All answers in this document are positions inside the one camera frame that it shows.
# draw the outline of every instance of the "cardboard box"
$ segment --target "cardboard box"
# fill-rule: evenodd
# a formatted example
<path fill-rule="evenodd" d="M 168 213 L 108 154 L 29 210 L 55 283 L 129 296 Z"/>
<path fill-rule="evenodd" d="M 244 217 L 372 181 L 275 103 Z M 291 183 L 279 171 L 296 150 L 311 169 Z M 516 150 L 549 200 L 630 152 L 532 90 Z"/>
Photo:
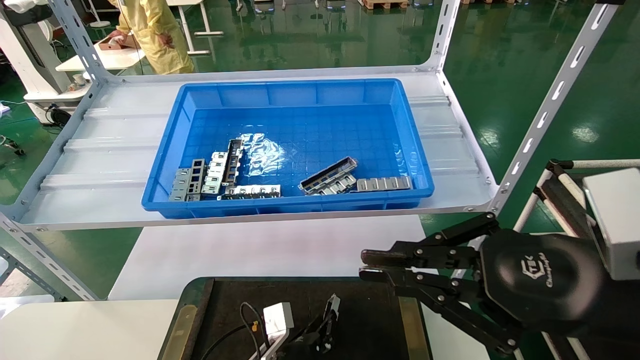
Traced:
<path fill-rule="evenodd" d="M 137 41 L 135 41 L 133 35 L 129 35 L 127 37 L 127 40 L 122 45 L 118 43 L 109 44 L 109 41 L 111 41 L 110 38 L 104 38 L 100 40 L 100 42 L 98 43 L 100 50 L 122 50 L 122 49 L 126 49 L 127 47 L 134 47 L 134 48 L 140 47 L 140 44 Z"/>

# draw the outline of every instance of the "green floor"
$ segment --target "green floor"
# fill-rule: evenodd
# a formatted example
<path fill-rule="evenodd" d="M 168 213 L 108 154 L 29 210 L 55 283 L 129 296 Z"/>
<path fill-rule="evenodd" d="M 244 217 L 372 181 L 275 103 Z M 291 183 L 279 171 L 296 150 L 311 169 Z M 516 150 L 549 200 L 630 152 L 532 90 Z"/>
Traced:
<path fill-rule="evenodd" d="M 313 2 L 298 1 L 287 3 L 284 12 L 277 5 L 269 15 L 247 12 L 245 6 L 238 16 L 235 5 L 226 0 L 205 3 L 212 29 L 225 35 L 194 38 L 196 49 L 213 51 L 213 55 L 194 58 L 200 72 L 422 63 L 429 56 L 440 11 L 439 0 L 433 6 L 373 12 L 363 10 L 355 0 L 337 12 L 322 5 L 316 10 Z M 445 73 L 498 179 L 593 3 L 569 0 L 556 6 L 553 0 L 531 0 L 528 5 L 461 5 Z M 515 223 L 549 158 L 640 158 L 639 8 L 639 2 L 627 1 L 613 18 L 500 214 L 503 225 Z M 199 8 L 190 8 L 187 17 L 191 31 L 204 29 Z M 91 36 L 96 40 L 102 34 Z M 72 56 L 73 50 L 69 51 L 62 51 L 61 57 Z M 19 80 L 3 81 L 0 99 L 21 101 L 24 89 Z M 0 133 L 18 141 L 28 155 L 17 158 L 10 151 L 0 151 L 0 196 L 5 204 L 16 199 L 54 138 L 37 121 L 23 120 L 33 116 L 26 106 L 14 108 L 0 119 Z M 424 215 L 422 221 L 425 230 L 432 232 L 468 216 Z M 538 208 L 525 230 L 558 227 Z M 106 297 L 140 231 L 44 233 L 42 239 L 97 295 Z M 1 246 L 76 298 L 10 236 L 1 236 Z M 19 288 L 19 292 L 39 292 L 34 286 Z"/>

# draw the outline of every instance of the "black mat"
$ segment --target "black mat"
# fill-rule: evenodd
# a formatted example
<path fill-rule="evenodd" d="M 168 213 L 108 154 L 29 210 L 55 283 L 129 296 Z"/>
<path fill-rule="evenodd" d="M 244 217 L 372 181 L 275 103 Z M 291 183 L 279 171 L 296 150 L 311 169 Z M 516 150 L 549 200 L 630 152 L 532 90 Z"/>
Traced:
<path fill-rule="evenodd" d="M 243 301 L 259 311 L 290 302 L 297 329 L 306 327 L 324 311 L 332 294 L 340 297 L 340 318 L 334 348 L 327 360 L 407 359 L 406 340 L 398 299 L 386 284 L 347 281 L 225 281 L 216 279 L 191 358 L 199 360 L 206 349 L 227 331 L 242 325 Z M 248 321 L 253 321 L 245 309 Z M 248 331 L 227 338 L 208 360 L 246 360 L 255 352 Z"/>

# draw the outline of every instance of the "wooden pallet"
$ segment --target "wooden pallet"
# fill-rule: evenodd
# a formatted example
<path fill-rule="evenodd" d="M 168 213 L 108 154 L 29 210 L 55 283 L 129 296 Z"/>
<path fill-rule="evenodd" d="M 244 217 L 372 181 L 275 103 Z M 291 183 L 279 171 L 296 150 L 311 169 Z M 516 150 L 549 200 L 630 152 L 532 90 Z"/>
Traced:
<path fill-rule="evenodd" d="M 403 9 L 409 5 L 407 0 L 362 0 L 362 3 L 369 10 L 373 10 L 375 4 L 380 4 L 385 9 L 391 9 L 391 4 L 398 4 Z"/>

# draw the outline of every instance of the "worker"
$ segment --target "worker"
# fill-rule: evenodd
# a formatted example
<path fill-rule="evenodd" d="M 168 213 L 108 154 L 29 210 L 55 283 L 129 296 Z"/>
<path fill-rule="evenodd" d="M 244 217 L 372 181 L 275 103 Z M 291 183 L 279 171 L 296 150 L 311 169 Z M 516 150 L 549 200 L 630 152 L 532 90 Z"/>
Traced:
<path fill-rule="evenodd" d="M 109 38 L 122 44 L 133 30 L 156 74 L 193 72 L 193 61 L 166 0 L 109 0 L 120 10 L 119 24 Z"/>

